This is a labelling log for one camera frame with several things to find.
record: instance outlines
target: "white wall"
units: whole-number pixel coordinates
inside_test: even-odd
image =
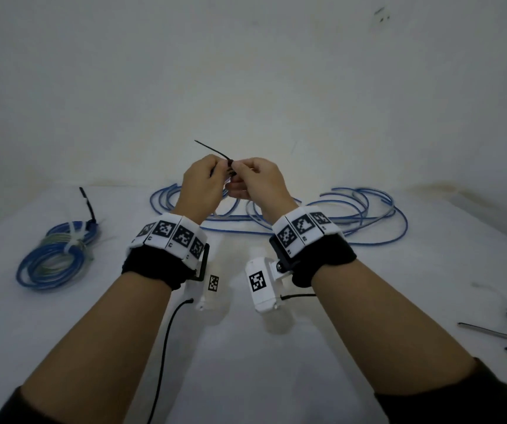
[[[165,185],[198,138],[293,192],[486,194],[505,132],[507,0],[0,0],[0,184]]]

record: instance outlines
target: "wrist-mounted device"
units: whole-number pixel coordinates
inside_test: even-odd
[[[207,235],[198,224],[184,216],[165,213],[146,224],[132,240],[122,273],[136,272],[160,279],[177,290],[186,280],[204,280],[209,248]]]
[[[310,287],[314,274],[325,264],[351,263],[357,258],[342,230],[316,206],[292,210],[272,229],[275,235],[269,242],[279,259],[277,271],[291,271],[298,287]]]

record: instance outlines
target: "blue cable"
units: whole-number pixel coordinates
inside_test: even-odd
[[[149,197],[149,203],[153,209],[158,214],[163,214],[163,211],[171,211],[174,208],[174,205],[171,203],[171,198],[179,193],[181,190],[181,186],[177,183],[172,184],[163,189],[159,189],[157,192],[154,192]],[[375,224],[384,219],[390,219],[394,217],[397,213],[401,215],[404,221],[404,229],[403,232],[398,235],[396,238],[387,241],[381,242],[349,242],[350,245],[359,245],[359,246],[378,246],[378,245],[386,245],[391,244],[393,242],[399,241],[403,238],[408,231],[408,219],[405,214],[395,206],[394,199],[386,192],[380,191],[378,189],[372,188],[348,188],[348,187],[337,187],[330,189],[329,192],[324,192],[320,194],[320,198],[322,197],[341,197],[342,199],[319,199],[317,201],[313,201],[308,203],[308,205],[318,205],[319,203],[339,203],[350,208],[354,209],[357,213],[350,214],[346,216],[334,216],[330,217],[330,220],[334,221],[338,226],[343,227],[344,236],[348,237],[353,235],[354,233],[360,231],[363,228],[366,228],[372,224]],[[369,216],[370,209],[370,200],[369,196],[374,196],[379,198],[379,200],[387,206],[387,211],[379,216]],[[228,191],[224,190],[222,199],[226,199],[228,197]],[[297,203],[302,203],[299,199],[294,198]],[[251,230],[241,230],[241,229],[220,229],[213,227],[201,226],[201,228],[205,231],[211,232],[222,232],[222,233],[243,233],[246,235],[263,235],[263,236],[271,236],[273,232],[269,226],[269,223],[263,218],[263,216],[257,211],[257,207],[255,203],[252,202],[253,213],[250,213],[247,205],[249,205],[249,201],[246,203],[246,214],[233,214],[237,209],[240,203],[240,199],[236,199],[232,207],[229,209],[227,213],[221,215],[210,215],[207,217],[207,221],[215,221],[215,222],[225,222],[225,221],[249,221],[255,222],[259,226],[263,227],[263,231],[251,231]]]
[[[87,199],[84,190],[80,189],[83,197]],[[75,232],[84,229],[83,237],[65,252],[72,237],[70,223],[61,223],[52,227],[39,245],[18,265],[16,271],[18,284],[32,290],[49,290],[67,283],[78,274],[87,261],[87,246],[94,242],[99,231],[99,225],[96,223],[88,199],[87,206],[92,219],[87,222],[71,222]],[[27,279],[24,279],[24,272],[27,274]]]

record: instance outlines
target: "black sleeve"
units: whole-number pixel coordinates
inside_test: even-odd
[[[458,384],[412,396],[375,397],[392,424],[507,423],[507,385],[476,362],[475,371]]]
[[[0,410],[0,424],[60,424],[35,410],[22,396],[20,387],[16,388]]]

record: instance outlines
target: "black wrist strap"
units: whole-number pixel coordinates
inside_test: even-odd
[[[279,270],[292,271],[292,283],[297,287],[310,287],[314,274],[325,264],[337,266],[357,259],[353,249],[338,234],[325,235],[307,245],[293,258],[287,256],[287,252],[275,235],[271,236],[269,242],[279,258]]]
[[[178,257],[148,245],[130,251],[122,266],[122,273],[125,272],[136,272],[147,278],[162,280],[172,290],[177,290],[195,275],[195,271]]]

